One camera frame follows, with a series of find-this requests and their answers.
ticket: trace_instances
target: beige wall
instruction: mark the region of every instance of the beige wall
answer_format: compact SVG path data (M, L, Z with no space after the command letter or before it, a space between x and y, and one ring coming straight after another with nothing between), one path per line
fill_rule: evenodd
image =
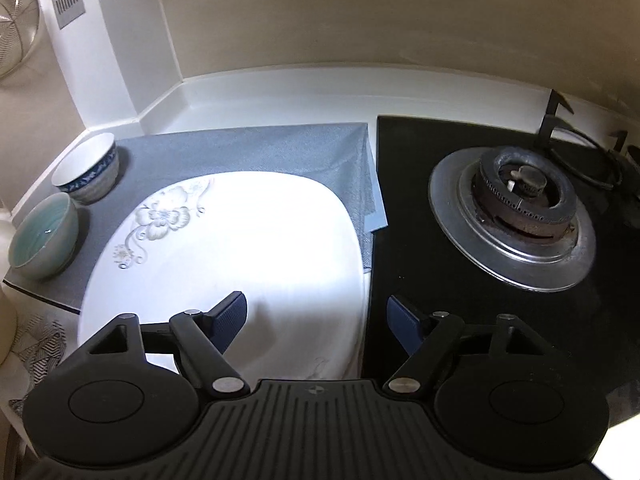
M36 41L0 79L0 199L8 209L84 130L42 19Z
M185 77L289 63L503 76L636 116L640 0L162 0Z

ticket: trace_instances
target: silver screw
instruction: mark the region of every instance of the silver screw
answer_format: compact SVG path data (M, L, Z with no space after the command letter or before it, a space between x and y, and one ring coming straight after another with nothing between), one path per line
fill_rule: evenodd
M237 377L220 377L213 381L213 389L221 394L232 394L244 388L244 381Z
M420 389L420 383L411 377L396 377L388 386L396 394L412 394Z

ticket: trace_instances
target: celadon green bowl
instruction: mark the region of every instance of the celadon green bowl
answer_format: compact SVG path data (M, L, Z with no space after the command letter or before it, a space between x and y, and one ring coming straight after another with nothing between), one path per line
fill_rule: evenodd
M67 193L40 202L22 221L9 245L9 264L26 278L54 275L71 259L78 239L78 212Z

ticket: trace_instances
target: gray placemat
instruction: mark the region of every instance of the gray placemat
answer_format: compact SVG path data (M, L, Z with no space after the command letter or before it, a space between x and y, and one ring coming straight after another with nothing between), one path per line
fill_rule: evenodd
M370 269L372 234L386 217L364 123L264 126L135 137L118 142L120 175L100 201L79 207L80 235L69 266L44 282L9 270L10 286L73 312L103 248L122 221L147 196L204 174L276 171L305 176L327 186L347 209Z

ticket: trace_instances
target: white plate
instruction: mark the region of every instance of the white plate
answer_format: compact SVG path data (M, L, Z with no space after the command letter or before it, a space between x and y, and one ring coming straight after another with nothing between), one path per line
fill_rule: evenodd
M366 316L358 239L340 199L314 180L235 172L173 184L120 225L82 302L82 344L113 317L141 323L206 312L234 290L248 317L225 358L260 378L336 380ZM150 356L174 369L168 356Z

